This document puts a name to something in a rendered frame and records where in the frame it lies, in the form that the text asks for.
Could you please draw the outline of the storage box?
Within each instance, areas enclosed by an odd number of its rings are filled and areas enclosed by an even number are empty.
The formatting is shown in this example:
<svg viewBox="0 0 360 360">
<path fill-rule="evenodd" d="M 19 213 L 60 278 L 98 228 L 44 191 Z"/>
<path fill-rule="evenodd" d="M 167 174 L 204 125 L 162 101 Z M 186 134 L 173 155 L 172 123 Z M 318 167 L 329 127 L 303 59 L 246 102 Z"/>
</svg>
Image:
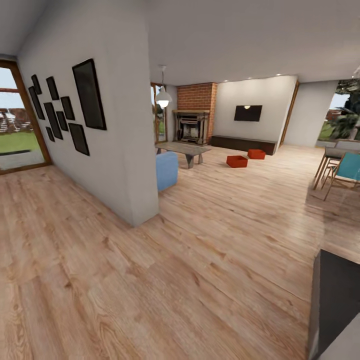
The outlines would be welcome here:
<svg viewBox="0 0 360 360">
<path fill-rule="evenodd" d="M 226 163 L 232 168 L 247 168 L 248 159 L 242 155 L 228 156 Z"/>
<path fill-rule="evenodd" d="M 255 159 L 255 160 L 265 159 L 266 152 L 261 149 L 249 149 L 247 152 L 248 152 L 247 156 L 250 159 Z"/>
</svg>

